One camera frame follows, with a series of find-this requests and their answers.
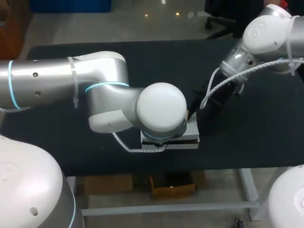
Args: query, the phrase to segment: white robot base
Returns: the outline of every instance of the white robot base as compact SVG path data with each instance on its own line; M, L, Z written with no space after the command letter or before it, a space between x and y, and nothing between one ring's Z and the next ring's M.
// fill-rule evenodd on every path
M187 121L187 130L182 137L171 139L165 143L165 150L186 150L197 149L200 143L200 134L198 130L198 124L196 121L196 114L194 114ZM142 149L157 149L157 147L151 143L143 133L141 133Z
M0 135L0 227L84 228L80 209L55 159Z
M273 184L268 201L273 227L304 227L304 165L283 173Z

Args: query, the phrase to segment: black table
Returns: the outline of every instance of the black table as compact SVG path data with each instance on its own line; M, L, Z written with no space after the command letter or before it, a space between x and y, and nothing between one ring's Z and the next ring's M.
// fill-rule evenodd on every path
M232 49L235 40L182 40L68 44L31 49L28 59L78 56L116 51L126 61L130 85L156 82L176 85L187 102ZM72 99L6 114L0 132L39 146L59 163L66 176L154 171L239 169L304 163L304 85L298 76L256 72L240 99L232 98L224 114L200 123L198 150L128 153L111 134L89 129L86 100ZM119 133L129 148L140 148L140 131Z

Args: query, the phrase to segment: robotic arm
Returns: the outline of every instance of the robotic arm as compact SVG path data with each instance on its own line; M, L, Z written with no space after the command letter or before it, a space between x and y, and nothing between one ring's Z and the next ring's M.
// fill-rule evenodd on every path
M292 17L279 6L268 5L211 76L200 108L220 110L232 94L243 90L244 83L258 69L269 67L279 74L294 74L304 63L303 24L304 17Z
M186 131L182 92L167 83L129 87L126 62L118 53L0 62L2 111L22 111L69 98L77 106L81 94L87 97L90 128L113 133L126 150L115 132L135 126L146 138L162 144ZM0 227L84 228L81 211L55 159L39 147L1 135L0 202Z
M85 94L90 128L115 133L132 126L162 144L186 131L186 100L167 83L129 87L123 56L97 52L78 57L0 62L0 107L22 110Z
M292 17L276 5L268 5L259 17L248 25L242 39L220 64L219 72L225 76L222 81L224 82L240 72L257 66L267 66L267 63L272 61L288 59L289 61L284 64L269 64L270 68L280 74L293 73L301 63L304 63L302 57L304 57L304 17ZM223 104L253 72L235 77L230 85L219 87L214 93L215 99ZM206 100L203 100L201 108L204 108L205 103ZM267 202L274 228L303 227L303 177L304 166L300 165L285 172L272 186Z
M239 72L283 58L304 56L304 17L292 17L277 5L268 5L246 28L240 42L220 64L227 77ZM288 64L271 68L277 73L290 73ZM237 79L247 81L250 74Z

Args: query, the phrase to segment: office chair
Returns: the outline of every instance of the office chair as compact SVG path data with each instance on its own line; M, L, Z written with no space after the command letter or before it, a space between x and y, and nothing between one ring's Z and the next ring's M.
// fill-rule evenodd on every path
M212 29L212 22L225 27L206 39L217 39L230 33L233 38L241 38L246 26L263 7L263 0L206 0L205 11L213 17L207 18L205 29Z

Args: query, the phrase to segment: gray floor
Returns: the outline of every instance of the gray floor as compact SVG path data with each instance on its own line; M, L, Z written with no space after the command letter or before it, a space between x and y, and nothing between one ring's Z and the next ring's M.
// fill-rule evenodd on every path
M262 191L273 172L274 169L252 169L258 192ZM206 176L209 189L199 189L195 196L188 199L152 201L148 192L133 191L130 193L90 196L88 208L155 204L240 202L244 200L244 193L240 185L237 171L206 171ZM86 222L88 228L117 228L122 224L124 224L125 227L132 228L230 228L235 217L244 220L247 228L271 228L268 216L265 216L260 222L251 222L248 211L242 209L99 216L88 217Z
M146 40L202 39L221 29L204 29L207 14L200 0L114 0L113 12L107 14L35 14L20 55L25 59L33 46ZM200 17L193 17L199 11ZM152 202L149 193L132 192L91 196L89 208L151 205L154 203L241 201L243 192L233 170L206 171L210 189L199 190L189 199ZM259 190L273 169L253 169ZM229 228L234 217L247 221L248 228L270 228L268 218L249 222L245 210L151 213L89 217L88 228L101 227L208 227Z

